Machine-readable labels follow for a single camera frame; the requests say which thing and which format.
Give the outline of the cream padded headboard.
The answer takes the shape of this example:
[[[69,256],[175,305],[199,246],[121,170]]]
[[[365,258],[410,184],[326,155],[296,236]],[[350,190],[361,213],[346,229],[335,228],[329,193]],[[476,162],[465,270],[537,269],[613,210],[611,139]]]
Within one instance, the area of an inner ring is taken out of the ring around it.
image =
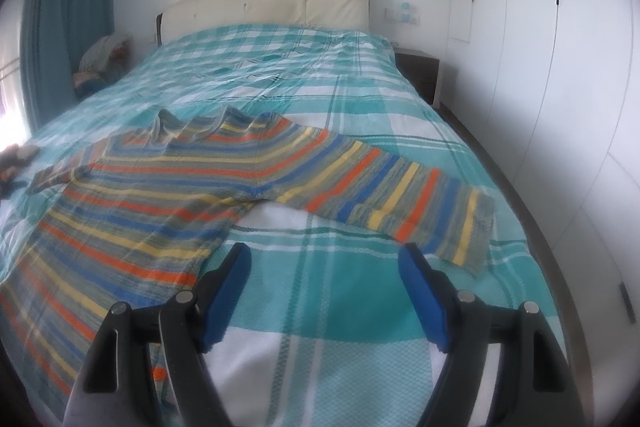
[[[368,31],[370,0],[182,0],[157,15],[156,41],[242,24]]]

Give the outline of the striped knit sweater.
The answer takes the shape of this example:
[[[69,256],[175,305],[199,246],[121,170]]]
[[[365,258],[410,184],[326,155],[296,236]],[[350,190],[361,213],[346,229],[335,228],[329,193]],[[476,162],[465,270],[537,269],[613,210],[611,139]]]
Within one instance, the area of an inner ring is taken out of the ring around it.
[[[65,407],[109,306],[163,303],[191,286],[261,202],[415,243],[483,268],[494,200],[436,167],[276,113],[234,108],[114,134],[27,185],[55,191],[1,284],[1,330],[22,383]]]

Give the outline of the white wardrobe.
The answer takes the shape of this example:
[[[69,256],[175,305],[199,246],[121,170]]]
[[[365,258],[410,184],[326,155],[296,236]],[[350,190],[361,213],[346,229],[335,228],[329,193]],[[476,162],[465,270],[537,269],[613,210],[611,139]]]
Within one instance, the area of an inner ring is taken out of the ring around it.
[[[639,356],[639,0],[451,0],[446,101],[518,192],[590,355]]]

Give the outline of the checkered folded cloth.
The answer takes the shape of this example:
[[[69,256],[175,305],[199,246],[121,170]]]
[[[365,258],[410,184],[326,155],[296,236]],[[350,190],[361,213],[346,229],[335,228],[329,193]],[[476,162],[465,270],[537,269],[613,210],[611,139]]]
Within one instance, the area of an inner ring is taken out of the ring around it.
[[[15,178],[31,163],[40,148],[34,144],[11,145],[1,152],[1,198],[7,199]]]

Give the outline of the wall socket panel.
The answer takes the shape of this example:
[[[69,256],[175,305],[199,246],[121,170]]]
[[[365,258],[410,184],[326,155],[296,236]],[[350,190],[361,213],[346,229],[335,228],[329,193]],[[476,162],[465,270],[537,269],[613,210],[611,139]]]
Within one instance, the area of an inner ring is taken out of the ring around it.
[[[420,24],[419,9],[409,2],[401,2],[393,8],[384,10],[384,18],[388,22],[418,26]]]

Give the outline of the pile of clothes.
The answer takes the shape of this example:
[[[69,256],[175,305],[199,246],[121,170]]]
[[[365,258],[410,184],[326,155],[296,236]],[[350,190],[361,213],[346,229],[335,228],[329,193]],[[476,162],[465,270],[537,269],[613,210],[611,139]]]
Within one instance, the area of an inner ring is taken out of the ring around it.
[[[114,34],[99,38],[81,57],[78,71],[72,77],[80,101],[110,87],[130,71],[131,38]]]

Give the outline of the teal curtain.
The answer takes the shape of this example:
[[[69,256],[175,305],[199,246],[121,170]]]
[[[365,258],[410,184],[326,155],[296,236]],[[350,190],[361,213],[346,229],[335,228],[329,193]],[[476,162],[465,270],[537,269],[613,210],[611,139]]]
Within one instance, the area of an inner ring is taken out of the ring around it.
[[[113,0],[24,0],[21,80],[32,132],[78,103],[73,73],[90,46],[113,31]]]

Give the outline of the teal plaid bedspread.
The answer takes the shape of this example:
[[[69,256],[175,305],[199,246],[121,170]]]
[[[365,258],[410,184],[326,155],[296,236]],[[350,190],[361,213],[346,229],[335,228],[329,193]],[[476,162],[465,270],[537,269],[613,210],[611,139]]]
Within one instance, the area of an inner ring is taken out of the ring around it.
[[[561,332],[520,220],[382,37],[203,30],[32,144],[1,206],[1,342],[48,426],[111,305],[160,305],[238,242],[250,276],[205,357],[235,425],[416,423],[445,357],[402,285],[405,243]]]

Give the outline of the dark wooden nightstand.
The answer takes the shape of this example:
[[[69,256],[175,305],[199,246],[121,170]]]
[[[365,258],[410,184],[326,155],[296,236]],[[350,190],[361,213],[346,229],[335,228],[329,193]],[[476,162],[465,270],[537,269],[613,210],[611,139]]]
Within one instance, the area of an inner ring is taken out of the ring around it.
[[[401,75],[426,103],[433,105],[438,87],[439,59],[413,49],[395,48],[394,52],[396,67]]]

